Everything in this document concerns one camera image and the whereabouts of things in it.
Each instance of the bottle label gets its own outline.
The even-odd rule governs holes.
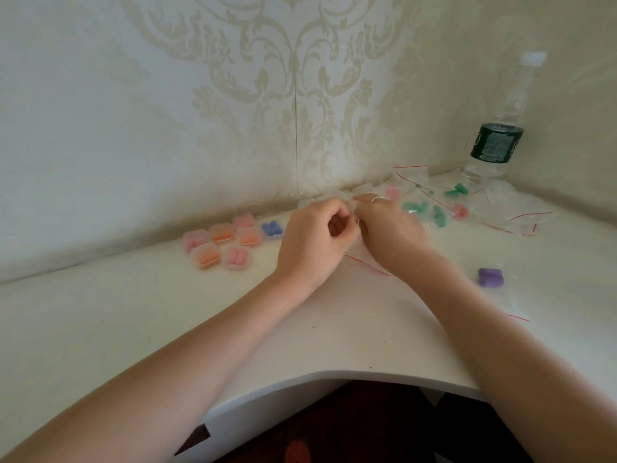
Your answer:
[[[484,162],[504,164],[510,160],[523,135],[519,126],[485,123],[471,150],[471,156]]]

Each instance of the person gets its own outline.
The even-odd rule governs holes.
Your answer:
[[[166,461],[251,351],[319,287],[362,234],[426,303],[480,389],[538,462],[617,461],[617,407],[490,304],[431,246],[415,217],[376,195],[356,216],[330,199],[295,211],[274,272],[240,300],[82,398],[2,463]]]

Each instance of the wallpaper pattern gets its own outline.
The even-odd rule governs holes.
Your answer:
[[[528,50],[549,59],[512,178],[617,215],[616,10],[0,0],[0,280],[382,178],[395,163],[453,168]]]

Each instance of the white bottle cap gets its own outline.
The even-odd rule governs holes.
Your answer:
[[[527,52],[521,58],[519,65],[524,67],[541,67],[546,60],[546,52]]]

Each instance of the bottle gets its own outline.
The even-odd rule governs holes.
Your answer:
[[[538,68],[546,60],[546,52],[525,53],[514,75],[514,86],[507,95],[504,108],[495,122],[483,123],[471,150],[470,158],[463,170],[467,180],[478,186],[485,186],[491,179],[504,174],[507,163],[523,135],[517,126],[525,107],[529,90]]]

